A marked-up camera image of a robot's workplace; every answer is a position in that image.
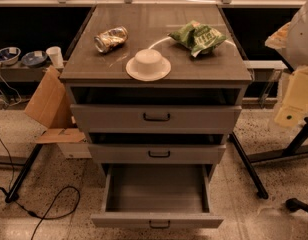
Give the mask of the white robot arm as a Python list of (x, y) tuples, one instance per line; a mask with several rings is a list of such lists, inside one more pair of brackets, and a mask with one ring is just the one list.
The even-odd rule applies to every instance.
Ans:
[(290, 22), (267, 38), (265, 45), (275, 49), (293, 69), (274, 122), (294, 127), (308, 113), (308, 0)]

